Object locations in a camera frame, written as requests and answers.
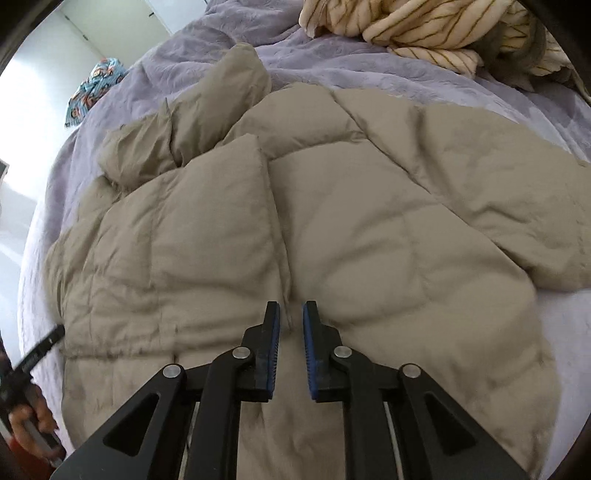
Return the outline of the white wardrobe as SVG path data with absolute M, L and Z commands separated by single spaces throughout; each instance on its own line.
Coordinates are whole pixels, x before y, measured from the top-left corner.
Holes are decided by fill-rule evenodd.
M 96 56 L 129 67 L 148 50 L 204 16 L 207 1 L 62 1 L 50 15 L 65 23 Z

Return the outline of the blue patterned cloth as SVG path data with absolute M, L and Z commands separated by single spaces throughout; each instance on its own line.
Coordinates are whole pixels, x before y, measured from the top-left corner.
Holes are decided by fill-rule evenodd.
M 93 106 L 127 74 L 127 69 L 116 58 L 103 58 L 70 97 L 64 126 L 78 126 Z

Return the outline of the lavender plush bed blanket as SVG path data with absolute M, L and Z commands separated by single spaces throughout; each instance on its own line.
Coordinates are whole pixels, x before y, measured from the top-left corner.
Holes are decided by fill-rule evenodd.
M 19 285 L 19 339 L 31 347 L 52 326 L 42 267 L 49 247 L 73 222 L 80 198 L 97 177 L 96 149 L 108 130 L 155 110 L 202 75 L 238 41 L 256 47 L 276 87 L 294 82 L 381 88 L 420 102 L 483 107 L 522 123 L 581 159 L 590 156 L 590 109 L 553 83 L 521 93 L 489 78 L 469 80 L 422 62 L 339 36 L 308 38 L 296 1 L 215 1 L 204 17 L 152 48 L 65 141 L 50 170 L 25 246 Z

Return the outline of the beige puffer jacket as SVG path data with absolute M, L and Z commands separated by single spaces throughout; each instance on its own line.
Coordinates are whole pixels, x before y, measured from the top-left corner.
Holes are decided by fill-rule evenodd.
M 109 134 L 99 165 L 45 262 L 75 446 L 159 368 L 235 347 L 276 300 L 276 392 L 243 408 L 238 477 L 341 479 L 341 412 L 305 378 L 314 300 L 346 344 L 419 364 L 541 472 L 561 388 L 536 293 L 590 284 L 588 163 L 484 109 L 273 90 L 238 45 Z

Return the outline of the cream striped fleece blanket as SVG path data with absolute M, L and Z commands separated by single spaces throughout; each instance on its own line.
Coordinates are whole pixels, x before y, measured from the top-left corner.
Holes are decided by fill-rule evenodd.
M 525 91 L 538 79 L 590 88 L 568 54 L 518 1 L 305 1 L 298 22 L 308 37 L 362 37 L 394 55 L 473 78 L 480 70 Z

